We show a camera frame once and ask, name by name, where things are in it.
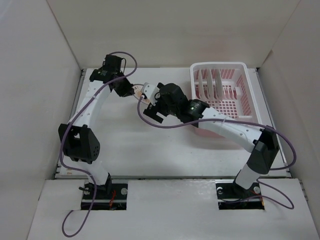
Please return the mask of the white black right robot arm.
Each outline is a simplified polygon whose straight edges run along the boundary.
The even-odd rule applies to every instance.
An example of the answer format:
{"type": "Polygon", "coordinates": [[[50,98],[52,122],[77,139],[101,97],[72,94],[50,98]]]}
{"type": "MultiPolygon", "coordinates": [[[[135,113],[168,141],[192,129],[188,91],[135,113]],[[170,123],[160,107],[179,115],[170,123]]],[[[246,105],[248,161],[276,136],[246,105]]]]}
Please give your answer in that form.
{"type": "Polygon", "coordinates": [[[160,124],[164,117],[174,116],[184,125],[192,125],[230,139],[250,153],[246,164],[231,184],[235,196],[243,197],[261,175],[271,170],[279,152],[279,143],[270,126],[236,121],[204,101],[188,99],[174,83],[145,83],[141,92],[143,98],[149,100],[148,107],[143,111],[145,116],[160,124]]]}

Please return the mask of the white plate grey flower pattern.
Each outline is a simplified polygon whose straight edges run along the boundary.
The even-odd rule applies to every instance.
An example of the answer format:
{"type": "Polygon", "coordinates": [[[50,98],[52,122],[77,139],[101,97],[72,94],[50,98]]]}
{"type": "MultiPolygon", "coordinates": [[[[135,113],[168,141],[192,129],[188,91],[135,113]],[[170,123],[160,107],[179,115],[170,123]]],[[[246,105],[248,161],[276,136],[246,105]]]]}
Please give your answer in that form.
{"type": "Polygon", "coordinates": [[[202,101],[204,101],[205,100],[205,92],[204,92],[202,71],[200,69],[198,70],[198,92],[199,92],[199,98],[202,101]]]}

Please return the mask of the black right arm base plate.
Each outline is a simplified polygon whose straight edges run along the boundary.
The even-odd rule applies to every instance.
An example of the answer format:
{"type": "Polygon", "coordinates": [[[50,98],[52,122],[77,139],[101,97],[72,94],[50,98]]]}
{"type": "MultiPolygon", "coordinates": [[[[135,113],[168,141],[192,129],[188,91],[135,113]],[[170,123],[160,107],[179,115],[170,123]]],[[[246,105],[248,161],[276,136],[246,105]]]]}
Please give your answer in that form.
{"type": "Polygon", "coordinates": [[[264,210],[260,185],[254,182],[249,189],[235,183],[222,182],[216,184],[219,210],[264,210]]]}

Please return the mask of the white plate green red rim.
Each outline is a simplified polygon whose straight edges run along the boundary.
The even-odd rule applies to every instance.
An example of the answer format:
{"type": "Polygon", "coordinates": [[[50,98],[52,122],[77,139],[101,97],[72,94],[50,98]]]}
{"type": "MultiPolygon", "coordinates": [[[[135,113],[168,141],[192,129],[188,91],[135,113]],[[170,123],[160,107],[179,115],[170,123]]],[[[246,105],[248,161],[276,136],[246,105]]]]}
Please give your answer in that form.
{"type": "Polygon", "coordinates": [[[207,81],[207,92],[208,92],[208,98],[213,101],[214,100],[214,88],[213,88],[213,77],[211,69],[207,69],[207,75],[206,75],[206,81],[207,81]]]}

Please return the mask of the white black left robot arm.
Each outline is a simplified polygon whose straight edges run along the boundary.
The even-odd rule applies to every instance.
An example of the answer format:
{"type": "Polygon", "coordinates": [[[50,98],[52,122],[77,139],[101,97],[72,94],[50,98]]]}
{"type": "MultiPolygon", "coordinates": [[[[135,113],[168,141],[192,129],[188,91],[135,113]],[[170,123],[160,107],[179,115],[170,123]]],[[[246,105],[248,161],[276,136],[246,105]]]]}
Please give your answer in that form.
{"type": "Polygon", "coordinates": [[[102,66],[94,69],[89,77],[89,85],[80,109],[68,123],[58,128],[60,138],[59,160],[69,157],[77,164],[73,168],[88,176],[89,184],[84,189],[105,199],[111,195],[112,180],[107,170],[98,162],[101,145],[93,132],[103,103],[112,92],[121,98],[134,95],[133,84],[124,74],[126,59],[120,51],[107,54],[102,66]]]}

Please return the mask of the orange sunburst plate front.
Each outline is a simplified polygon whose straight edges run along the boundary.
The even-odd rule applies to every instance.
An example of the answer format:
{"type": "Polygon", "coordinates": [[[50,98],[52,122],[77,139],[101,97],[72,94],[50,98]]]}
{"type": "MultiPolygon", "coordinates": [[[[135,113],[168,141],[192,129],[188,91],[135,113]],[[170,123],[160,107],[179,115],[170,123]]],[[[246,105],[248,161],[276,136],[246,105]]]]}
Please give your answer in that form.
{"type": "Polygon", "coordinates": [[[221,72],[219,69],[215,70],[214,79],[215,79],[217,99],[222,100],[223,99],[223,85],[222,85],[222,79],[221,79],[221,72]]]}

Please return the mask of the orange sunburst plate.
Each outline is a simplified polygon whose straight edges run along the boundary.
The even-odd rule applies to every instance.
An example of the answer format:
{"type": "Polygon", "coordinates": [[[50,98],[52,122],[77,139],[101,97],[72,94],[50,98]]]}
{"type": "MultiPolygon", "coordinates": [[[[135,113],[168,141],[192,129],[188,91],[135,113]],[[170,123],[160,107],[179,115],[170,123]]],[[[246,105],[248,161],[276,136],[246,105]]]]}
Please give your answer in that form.
{"type": "Polygon", "coordinates": [[[222,100],[223,99],[223,85],[222,85],[222,79],[221,79],[221,72],[219,69],[215,70],[214,79],[215,79],[217,99],[222,100]]]}
{"type": "MultiPolygon", "coordinates": [[[[143,84],[134,84],[133,85],[133,91],[134,91],[134,97],[137,99],[137,100],[139,100],[140,98],[141,98],[141,96],[142,96],[142,88],[143,88],[143,84]]],[[[150,101],[149,101],[149,99],[143,99],[142,101],[141,101],[143,104],[145,104],[145,105],[149,105],[150,104],[150,101]]]]}

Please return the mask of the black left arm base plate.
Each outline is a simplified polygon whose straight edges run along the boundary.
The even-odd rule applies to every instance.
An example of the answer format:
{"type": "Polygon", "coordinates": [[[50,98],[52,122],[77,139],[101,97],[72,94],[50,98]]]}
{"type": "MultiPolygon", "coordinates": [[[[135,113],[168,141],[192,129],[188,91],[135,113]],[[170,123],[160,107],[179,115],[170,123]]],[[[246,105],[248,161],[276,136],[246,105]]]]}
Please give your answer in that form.
{"type": "MultiPolygon", "coordinates": [[[[84,187],[79,187],[79,190],[83,192],[80,209],[88,210],[94,196],[94,185],[88,182],[84,184],[84,187]]],[[[127,209],[127,196],[128,183],[113,182],[110,193],[97,189],[92,210],[125,211],[127,209]]]]}

